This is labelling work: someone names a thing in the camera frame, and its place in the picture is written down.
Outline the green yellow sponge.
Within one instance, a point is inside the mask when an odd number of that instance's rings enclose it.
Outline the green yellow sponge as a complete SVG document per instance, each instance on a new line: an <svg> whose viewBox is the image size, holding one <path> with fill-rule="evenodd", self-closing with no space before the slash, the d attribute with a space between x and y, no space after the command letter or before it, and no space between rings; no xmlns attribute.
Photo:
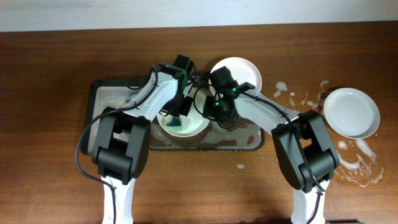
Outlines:
<svg viewBox="0 0 398 224"><path fill-rule="evenodd" d="M181 132L183 130L182 120L178 116L167 117L165 129L171 133Z"/></svg>

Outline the white plate with sauce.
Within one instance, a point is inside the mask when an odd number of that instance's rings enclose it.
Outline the white plate with sauce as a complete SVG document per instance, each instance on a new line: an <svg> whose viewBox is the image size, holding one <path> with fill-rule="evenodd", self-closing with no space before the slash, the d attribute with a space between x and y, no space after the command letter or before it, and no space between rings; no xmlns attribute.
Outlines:
<svg viewBox="0 0 398 224"><path fill-rule="evenodd" d="M172 121L171 114L167 116L162 116L161 114L157 115L157 121L166 133L180 138L187 138L197 135L208 126L210 120L204 118L200 114L203 112L203 105L207 94L204 93L203 90L200 90L196 94L196 97L194 97L194 93L196 90L196 88L193 88L192 91L188 94L189 97L195 99L195 102L192 103L187 116L180 115L180 126L168 126L168 124Z"/></svg>

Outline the light blue plate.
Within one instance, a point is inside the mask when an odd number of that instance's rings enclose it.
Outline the light blue plate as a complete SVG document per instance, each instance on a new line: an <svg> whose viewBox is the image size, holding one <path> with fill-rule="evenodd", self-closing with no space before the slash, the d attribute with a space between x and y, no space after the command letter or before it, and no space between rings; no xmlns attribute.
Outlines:
<svg viewBox="0 0 398 224"><path fill-rule="evenodd" d="M381 120L374 100L354 88L339 88L324 100L323 114L329 126L338 134L351 139L373 135Z"/></svg>

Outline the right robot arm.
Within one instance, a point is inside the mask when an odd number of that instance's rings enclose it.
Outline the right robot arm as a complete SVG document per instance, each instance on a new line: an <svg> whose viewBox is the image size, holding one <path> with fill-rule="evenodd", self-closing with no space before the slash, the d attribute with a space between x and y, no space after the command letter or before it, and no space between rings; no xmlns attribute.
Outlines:
<svg viewBox="0 0 398 224"><path fill-rule="evenodd" d="M218 123L245 118L272 136L279 168L294 191L292 223L326 223L326 189L340 158L321 115L284 108L250 83L219 88L205 98L203 117Z"/></svg>

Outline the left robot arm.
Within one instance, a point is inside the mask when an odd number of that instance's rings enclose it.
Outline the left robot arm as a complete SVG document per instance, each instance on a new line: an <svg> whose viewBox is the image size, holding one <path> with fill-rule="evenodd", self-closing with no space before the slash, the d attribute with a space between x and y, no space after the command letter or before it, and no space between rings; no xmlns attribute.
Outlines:
<svg viewBox="0 0 398 224"><path fill-rule="evenodd" d="M104 187L103 223L133 222L134 184L149 155L151 123L162 110L184 105L184 91L195 72L191 62L161 63L151 68L144 85L127 86L134 94L124 105L108 106L91 121L98 124L91 159Z"/></svg>

